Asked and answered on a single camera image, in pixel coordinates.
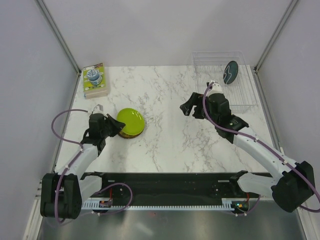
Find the yellow patterned plate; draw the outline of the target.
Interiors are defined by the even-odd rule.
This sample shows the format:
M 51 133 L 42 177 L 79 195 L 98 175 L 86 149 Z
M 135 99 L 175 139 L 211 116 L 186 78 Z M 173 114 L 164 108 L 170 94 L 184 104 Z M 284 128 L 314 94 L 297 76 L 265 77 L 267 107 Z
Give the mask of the yellow patterned plate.
M 118 135 L 124 139 L 133 139 L 138 137 L 143 131 L 143 129 L 123 129 L 118 133 Z

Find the lime green plate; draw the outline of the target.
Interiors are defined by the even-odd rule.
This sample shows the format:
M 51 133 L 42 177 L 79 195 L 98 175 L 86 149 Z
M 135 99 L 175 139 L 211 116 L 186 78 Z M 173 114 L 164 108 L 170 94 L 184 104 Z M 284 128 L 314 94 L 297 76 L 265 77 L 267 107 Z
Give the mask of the lime green plate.
M 123 129 L 144 130 L 145 119 L 140 112 L 133 108 L 123 108 L 117 114 L 116 120 L 125 123 Z

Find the dark green plate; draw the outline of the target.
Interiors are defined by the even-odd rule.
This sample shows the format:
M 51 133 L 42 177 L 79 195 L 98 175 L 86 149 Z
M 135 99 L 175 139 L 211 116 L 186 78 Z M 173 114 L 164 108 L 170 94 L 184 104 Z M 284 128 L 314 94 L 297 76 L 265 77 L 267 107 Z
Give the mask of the dark green plate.
M 224 69 L 223 82 L 226 85 L 232 84 L 236 80 L 238 72 L 239 72 L 238 63 L 234 60 L 230 61 Z

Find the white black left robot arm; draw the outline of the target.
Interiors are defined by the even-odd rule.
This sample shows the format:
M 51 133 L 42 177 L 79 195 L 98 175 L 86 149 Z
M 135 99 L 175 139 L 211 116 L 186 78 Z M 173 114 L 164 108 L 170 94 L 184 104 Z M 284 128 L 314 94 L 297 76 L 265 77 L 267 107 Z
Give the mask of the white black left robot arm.
M 106 196 L 110 191 L 108 182 L 99 176 L 84 176 L 87 168 L 102 153 L 106 138 L 118 135 L 125 123 L 109 114 L 92 113 L 82 140 L 77 142 L 78 152 L 57 172 L 47 173 L 41 182 L 40 214 L 55 218 L 58 223 L 76 219 L 82 204 L 97 194 Z

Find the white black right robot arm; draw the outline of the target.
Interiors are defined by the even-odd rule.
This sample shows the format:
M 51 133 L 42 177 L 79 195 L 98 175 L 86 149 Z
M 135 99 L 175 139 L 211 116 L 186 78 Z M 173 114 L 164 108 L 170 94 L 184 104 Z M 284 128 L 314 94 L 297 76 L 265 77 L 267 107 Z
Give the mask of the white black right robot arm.
M 306 161 L 296 162 L 259 139 L 246 121 L 232 114 L 222 93 L 205 96 L 194 92 L 179 108 L 185 116 L 210 121 L 222 138 L 247 152 L 270 174 L 265 177 L 239 172 L 229 184 L 233 196 L 249 192 L 273 198 L 282 210 L 291 213 L 313 195 L 320 195 L 315 188 L 313 167 Z

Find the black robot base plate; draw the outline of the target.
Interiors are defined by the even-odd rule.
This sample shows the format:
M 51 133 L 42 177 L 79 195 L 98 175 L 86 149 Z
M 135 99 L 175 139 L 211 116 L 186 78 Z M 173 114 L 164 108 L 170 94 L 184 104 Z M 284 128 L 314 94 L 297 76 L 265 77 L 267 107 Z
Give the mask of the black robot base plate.
M 110 173 L 88 172 L 84 175 L 102 179 L 94 198 L 108 198 L 126 205 L 131 202 L 216 203 L 217 199 L 254 199 L 232 180 L 233 173 Z

